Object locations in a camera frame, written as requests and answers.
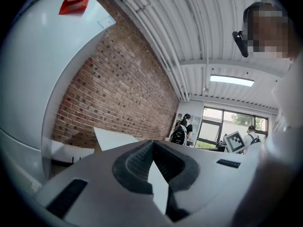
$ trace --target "black slot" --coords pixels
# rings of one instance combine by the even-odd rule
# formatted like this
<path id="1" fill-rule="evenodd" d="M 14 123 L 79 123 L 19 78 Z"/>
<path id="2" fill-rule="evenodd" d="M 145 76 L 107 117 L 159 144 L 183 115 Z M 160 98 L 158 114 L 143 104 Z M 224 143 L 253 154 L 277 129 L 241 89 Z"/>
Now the black slot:
<path id="1" fill-rule="evenodd" d="M 68 186 L 48 205 L 46 208 L 52 214 L 59 218 L 68 212 L 73 203 L 79 197 L 87 185 L 86 181 L 81 179 L 74 179 Z"/>
<path id="2" fill-rule="evenodd" d="M 234 167 L 234 168 L 238 168 L 241 164 L 239 162 L 228 161 L 228 160 L 223 160 L 223 159 L 218 160 L 217 163 L 224 165 L 224 166 Z"/>

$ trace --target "black backpack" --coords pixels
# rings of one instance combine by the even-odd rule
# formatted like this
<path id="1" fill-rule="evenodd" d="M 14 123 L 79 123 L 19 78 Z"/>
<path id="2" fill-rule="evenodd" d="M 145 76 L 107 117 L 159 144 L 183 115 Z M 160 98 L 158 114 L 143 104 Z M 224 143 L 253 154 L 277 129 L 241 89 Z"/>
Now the black backpack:
<path id="1" fill-rule="evenodd" d="M 186 136 L 186 128 L 183 125 L 178 125 L 171 134 L 170 142 L 185 146 L 187 144 Z"/>
<path id="2" fill-rule="evenodd" d="M 256 138 L 253 138 L 251 134 L 249 134 L 249 136 L 252 138 L 252 142 L 250 143 L 250 145 L 261 142 L 261 140 L 259 139 L 259 136 Z"/>

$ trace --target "red tag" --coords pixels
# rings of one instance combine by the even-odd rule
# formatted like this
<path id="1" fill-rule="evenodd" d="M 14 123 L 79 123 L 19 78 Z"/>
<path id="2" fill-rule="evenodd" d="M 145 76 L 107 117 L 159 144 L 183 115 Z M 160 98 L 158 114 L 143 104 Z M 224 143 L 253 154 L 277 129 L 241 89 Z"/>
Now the red tag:
<path id="1" fill-rule="evenodd" d="M 59 14 L 84 11 L 88 3 L 89 0 L 64 0 L 61 5 Z"/>

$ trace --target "window frame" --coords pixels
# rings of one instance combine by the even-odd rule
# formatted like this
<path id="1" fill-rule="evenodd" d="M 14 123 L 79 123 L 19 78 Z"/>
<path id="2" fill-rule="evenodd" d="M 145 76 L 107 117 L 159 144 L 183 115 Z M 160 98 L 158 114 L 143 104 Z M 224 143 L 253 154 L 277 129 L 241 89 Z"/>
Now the window frame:
<path id="1" fill-rule="evenodd" d="M 267 131 L 259 131 L 259 130 L 255 130 L 256 134 L 264 134 L 266 135 L 266 137 L 268 136 L 268 118 L 265 118 L 265 117 L 261 117 L 261 116 L 257 116 L 257 115 L 252 115 L 252 114 L 245 114 L 245 113 L 240 113 L 240 112 L 235 112 L 235 111 L 231 111 L 231 110 L 225 110 L 225 109 L 219 109 L 219 108 L 212 108 L 212 107 L 204 107 L 203 108 L 203 113 L 204 113 L 204 110 L 208 108 L 208 109 L 215 109 L 215 110 L 220 110 L 222 111 L 222 118 L 221 118 L 221 122 L 215 122 L 215 121 L 211 121 L 211 120 L 206 120 L 206 119 L 203 119 L 203 115 L 202 115 L 202 121 L 201 121 L 201 125 L 200 125 L 200 129 L 199 129 L 199 132 L 198 132 L 198 137 L 197 137 L 197 141 L 201 141 L 201 142 L 205 142 L 205 143 L 208 143 L 208 144 L 212 144 L 212 145 L 217 145 L 219 142 L 220 142 L 220 138 L 221 138 L 221 134 L 222 134 L 222 128 L 223 128 L 223 123 L 224 123 L 224 113 L 227 112 L 227 113 L 234 113 L 234 114 L 242 114 L 242 115 L 245 115 L 245 116 L 249 116 L 249 117 L 252 117 L 252 121 L 253 121 L 253 126 L 256 128 L 256 118 L 260 118 L 260 119 L 265 119 L 266 120 L 266 126 L 267 126 Z M 211 140 L 205 140 L 203 138 L 200 138 L 200 132 L 201 132 L 201 128 L 202 128 L 202 124 L 203 123 L 207 123 L 207 124 L 213 124 L 213 125 L 217 125 L 219 126 L 219 131 L 218 131 L 218 136 L 217 136 L 217 141 L 211 141 Z"/>

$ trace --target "ceiling pipe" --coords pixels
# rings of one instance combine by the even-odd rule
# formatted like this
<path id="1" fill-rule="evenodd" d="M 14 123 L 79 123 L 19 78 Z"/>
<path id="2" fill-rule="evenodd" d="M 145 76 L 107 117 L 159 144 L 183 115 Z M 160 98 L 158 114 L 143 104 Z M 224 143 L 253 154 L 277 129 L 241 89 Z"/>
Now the ceiling pipe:
<path id="1" fill-rule="evenodd" d="M 196 4 L 196 0 L 188 0 L 188 6 L 191 10 L 191 12 L 193 13 L 193 16 L 194 16 L 194 19 L 195 19 L 195 22 L 196 22 L 196 27 L 197 27 L 197 30 L 198 30 L 198 33 L 199 33 L 199 42 L 200 42 L 200 50 L 204 50 L 204 57 L 208 58 L 208 47 L 207 47 L 207 39 L 206 39 L 206 35 L 203 36 L 203 32 L 205 33 L 205 29 L 202 28 L 202 20 L 201 20 L 201 17 L 200 17 L 200 14 L 201 12 L 199 13 L 196 9 L 196 7 L 198 8 L 197 4 Z M 202 94 L 203 92 L 208 92 L 208 89 L 206 88 L 206 69 L 207 66 L 205 66 L 203 69 L 204 69 L 204 81 L 203 81 L 203 84 L 204 84 L 204 87 L 202 88 Z"/>
<path id="2" fill-rule="evenodd" d="M 187 6 L 188 6 L 192 16 L 194 17 L 194 20 L 196 23 L 195 26 L 196 26 L 197 32 L 199 34 L 198 40 L 199 40 L 199 44 L 200 44 L 200 58 L 203 59 L 203 56 L 204 55 L 206 56 L 206 50 L 205 50 L 206 46 L 204 45 L 205 41 L 203 40 L 202 27 L 201 27 L 201 23 L 199 22 L 198 13 L 197 13 L 197 10 L 195 9 L 195 6 L 194 6 L 192 0 L 187 0 Z"/>
<path id="3" fill-rule="evenodd" d="M 180 67 L 180 63 L 179 63 L 179 60 L 177 58 L 177 55 L 176 55 L 176 52 L 175 52 L 175 49 L 170 41 L 170 38 L 163 26 L 163 24 L 161 23 L 161 21 L 159 20 L 158 16 L 156 15 L 155 11 L 152 9 L 152 7 L 149 5 L 149 3 L 146 1 L 146 0 L 139 0 L 142 4 L 143 4 L 143 9 L 146 9 L 151 17 L 154 19 L 155 23 L 157 24 L 159 30 L 161 31 L 162 35 L 163 35 L 163 39 L 166 41 L 168 47 L 169 47 L 169 50 L 171 51 L 171 54 L 172 54 L 172 57 L 174 59 L 174 62 L 177 66 L 177 69 L 178 69 L 178 72 L 179 72 L 179 75 L 181 77 L 181 81 L 182 81 L 182 85 L 183 85 L 183 89 L 185 91 L 185 96 L 186 96 L 186 101 L 189 101 L 189 93 L 188 93 L 188 90 L 187 90 L 187 86 L 186 86 L 186 83 L 185 83 L 185 78 L 184 78 L 184 74 L 182 72 L 182 69 Z"/>
<path id="4" fill-rule="evenodd" d="M 181 87 L 180 82 L 178 80 L 177 74 L 175 72 L 175 69 L 173 68 L 173 65 L 172 65 L 172 63 L 170 61 L 169 55 L 168 55 L 168 53 L 166 51 L 166 48 L 165 48 L 164 44 L 162 43 L 162 41 L 161 41 L 161 39 L 159 37 L 159 35 L 156 33 L 155 29 L 152 27 L 152 25 L 148 21 L 147 17 L 142 13 L 142 11 L 138 12 L 138 13 L 136 12 L 136 10 L 138 11 L 140 9 L 139 9 L 139 7 L 136 5 L 136 3 L 133 0 L 122 0 L 122 1 L 133 12 L 133 14 L 139 20 L 139 22 L 141 23 L 141 25 L 143 26 L 143 28 L 146 30 L 147 34 L 150 36 L 152 42 L 155 44 L 156 49 L 158 50 L 158 52 L 160 54 L 160 57 L 162 58 L 165 66 L 167 68 L 166 72 L 168 72 L 169 75 L 172 78 L 172 84 L 173 84 L 173 87 L 175 89 L 175 92 L 177 93 L 178 98 L 181 101 L 185 101 L 186 99 L 184 98 L 184 94 L 182 92 L 182 87 Z M 165 59 L 165 57 L 163 56 L 163 53 L 161 52 L 161 50 L 160 50 L 160 48 L 159 48 L 158 45 L 162 48 L 163 53 L 165 54 L 165 57 L 168 58 L 168 60 Z"/>
<path id="5" fill-rule="evenodd" d="M 206 29 L 205 29 L 205 26 L 204 26 L 204 23 L 203 23 L 203 19 L 202 19 L 202 16 L 201 16 L 201 11 L 200 11 L 200 7 L 198 5 L 198 2 L 197 2 L 197 0 L 192 0 L 192 1 L 195 3 L 194 9 L 196 9 L 196 8 L 198 9 L 197 15 L 198 15 L 199 21 L 201 23 L 201 29 L 203 28 L 203 32 L 204 32 L 204 35 L 205 35 L 204 41 L 205 41 L 205 50 L 206 50 L 206 67 L 205 67 L 205 71 L 204 71 L 204 81 L 205 81 L 204 85 L 205 85 L 205 87 L 203 88 L 203 92 L 208 92 L 208 88 L 207 88 L 207 84 L 206 84 L 207 69 L 208 69 L 208 65 L 209 65 L 207 33 L 206 33 Z"/>

